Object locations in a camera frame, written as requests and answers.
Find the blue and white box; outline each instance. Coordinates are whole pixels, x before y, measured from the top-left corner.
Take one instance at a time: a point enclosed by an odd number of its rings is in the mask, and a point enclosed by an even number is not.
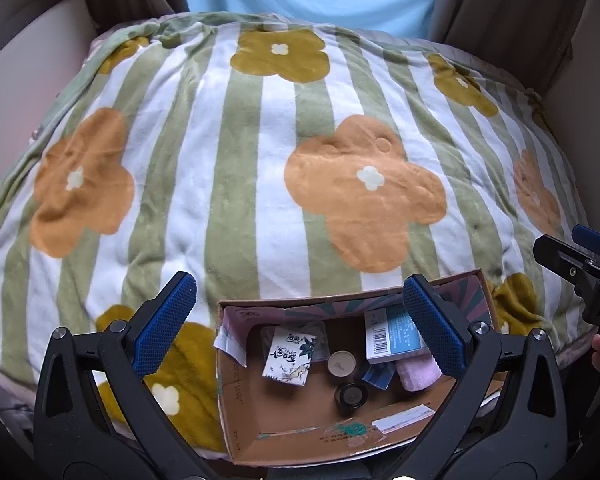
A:
[[[366,360],[397,361],[429,352],[403,304],[365,312]]]

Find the beige round lid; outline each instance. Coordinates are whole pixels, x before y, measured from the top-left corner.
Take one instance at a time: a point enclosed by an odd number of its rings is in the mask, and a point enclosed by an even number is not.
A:
[[[347,352],[346,350],[334,352],[329,357],[327,368],[336,377],[346,377],[351,375],[356,368],[356,358],[353,357],[351,352]]]

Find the blue gripper pad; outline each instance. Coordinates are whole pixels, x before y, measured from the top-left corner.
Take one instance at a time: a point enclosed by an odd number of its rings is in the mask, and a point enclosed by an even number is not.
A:
[[[584,225],[578,224],[571,231],[574,243],[593,251],[600,256],[600,233]]]
[[[436,300],[444,301],[439,296]],[[458,379],[467,366],[466,343],[440,312],[436,301],[418,282],[416,276],[405,280],[402,302],[438,363],[440,371],[448,377]]]
[[[140,331],[134,335],[132,328],[129,339],[133,352],[132,366],[138,377],[157,372],[196,304],[196,292],[193,276],[178,272],[154,300],[145,301],[134,314],[130,323]]]

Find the round container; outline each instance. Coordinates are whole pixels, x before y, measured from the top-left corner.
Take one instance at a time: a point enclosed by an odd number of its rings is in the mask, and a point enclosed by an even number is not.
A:
[[[360,383],[341,384],[336,388],[334,398],[341,415],[349,416],[366,402],[366,388]]]
[[[346,350],[334,352],[329,357],[327,369],[336,380],[341,381],[350,378],[356,369],[356,358],[351,352],[347,352]]]

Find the floral blanket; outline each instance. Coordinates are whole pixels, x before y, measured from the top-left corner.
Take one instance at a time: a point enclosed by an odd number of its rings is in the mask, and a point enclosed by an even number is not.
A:
[[[541,326],[572,360],[591,327],[532,245],[571,242],[586,222],[573,172],[533,92],[448,52],[274,16],[117,30],[0,183],[0,371],[35,384],[56,326],[130,316],[178,270],[195,275],[198,302],[147,380],[207,449],[222,449],[221,298],[482,268],[503,329]]]

